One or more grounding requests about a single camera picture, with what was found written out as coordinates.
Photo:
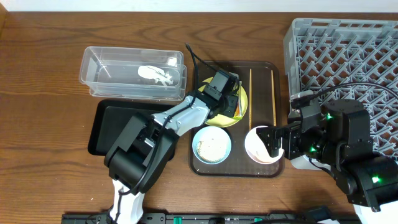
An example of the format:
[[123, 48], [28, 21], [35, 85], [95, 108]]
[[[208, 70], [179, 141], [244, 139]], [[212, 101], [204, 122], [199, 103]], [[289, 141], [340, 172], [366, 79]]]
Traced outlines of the green yellow snack wrapper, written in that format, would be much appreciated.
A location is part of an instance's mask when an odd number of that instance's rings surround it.
[[242, 81], [239, 82], [238, 88], [237, 88], [237, 94], [238, 94], [238, 104], [236, 107], [236, 111], [234, 113], [233, 119], [240, 120], [243, 117], [243, 103], [242, 103], [242, 94], [241, 94], [241, 87]]

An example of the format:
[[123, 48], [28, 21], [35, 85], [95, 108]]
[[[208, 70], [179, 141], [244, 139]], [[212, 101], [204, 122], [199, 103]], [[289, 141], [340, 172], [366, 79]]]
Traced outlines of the pile of rice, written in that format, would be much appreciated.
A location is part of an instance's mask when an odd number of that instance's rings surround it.
[[198, 142], [198, 156], [209, 163], [215, 163], [222, 160], [227, 152], [226, 145], [215, 138], [205, 138]]

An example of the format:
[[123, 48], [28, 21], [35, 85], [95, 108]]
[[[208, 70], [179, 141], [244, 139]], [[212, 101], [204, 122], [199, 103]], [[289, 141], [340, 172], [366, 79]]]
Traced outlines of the blue bowl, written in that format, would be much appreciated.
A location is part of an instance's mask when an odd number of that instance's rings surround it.
[[193, 155], [204, 164], [215, 165], [223, 162], [231, 149], [231, 137], [222, 128], [206, 126], [193, 136]]

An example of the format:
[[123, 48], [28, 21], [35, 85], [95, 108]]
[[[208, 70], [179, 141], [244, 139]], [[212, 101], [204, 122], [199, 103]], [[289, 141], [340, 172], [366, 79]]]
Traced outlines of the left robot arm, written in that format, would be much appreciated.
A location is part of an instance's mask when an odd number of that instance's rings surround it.
[[115, 190], [108, 222], [137, 223], [145, 193], [160, 177], [180, 136], [219, 114], [232, 118], [240, 91], [240, 83], [222, 89], [207, 84], [164, 112], [133, 114], [104, 158]]

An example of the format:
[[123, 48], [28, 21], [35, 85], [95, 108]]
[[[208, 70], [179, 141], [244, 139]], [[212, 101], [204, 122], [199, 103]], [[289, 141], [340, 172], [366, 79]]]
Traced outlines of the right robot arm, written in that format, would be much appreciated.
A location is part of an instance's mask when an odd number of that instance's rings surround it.
[[370, 115], [357, 100], [294, 99], [299, 111], [288, 125], [259, 128], [269, 155], [304, 158], [331, 176], [361, 223], [397, 223], [397, 161], [373, 149]]

